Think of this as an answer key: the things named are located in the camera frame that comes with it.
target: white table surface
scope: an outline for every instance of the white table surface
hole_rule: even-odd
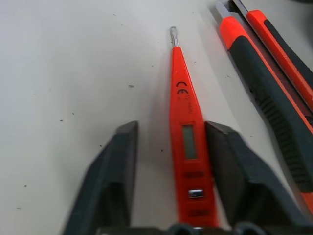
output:
[[[264,11],[313,69],[311,5],[243,2]],[[204,118],[240,131],[287,185],[275,144],[219,38],[214,3],[0,2],[0,235],[60,234],[100,145],[132,120],[140,123],[132,224],[168,228],[177,221],[169,139],[173,25]]]

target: red plastic handle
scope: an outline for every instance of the red plastic handle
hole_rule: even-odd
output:
[[[306,79],[302,76],[296,65],[281,47],[279,42],[273,36],[271,31],[265,25],[265,21],[267,20],[266,16],[263,12],[254,10],[249,11],[246,18],[265,46],[271,52],[284,73],[287,75],[291,83],[305,100],[308,107],[313,111],[313,90],[307,83]]]
[[[196,158],[187,157],[184,127],[192,130],[188,138]],[[218,226],[204,122],[180,47],[173,48],[170,130],[179,220],[194,227]],[[193,190],[202,194],[191,197]]]
[[[312,192],[303,192],[301,193],[304,201],[306,202],[311,214],[313,214],[313,193]]]

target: red voltage tester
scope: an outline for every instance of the red voltage tester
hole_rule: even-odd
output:
[[[170,131],[179,220],[194,227],[218,226],[203,117],[175,27],[171,36]]]

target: button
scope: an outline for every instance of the button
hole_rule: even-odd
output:
[[[189,198],[200,198],[204,197],[203,190],[202,189],[195,189],[195,190],[189,190],[188,191]]]

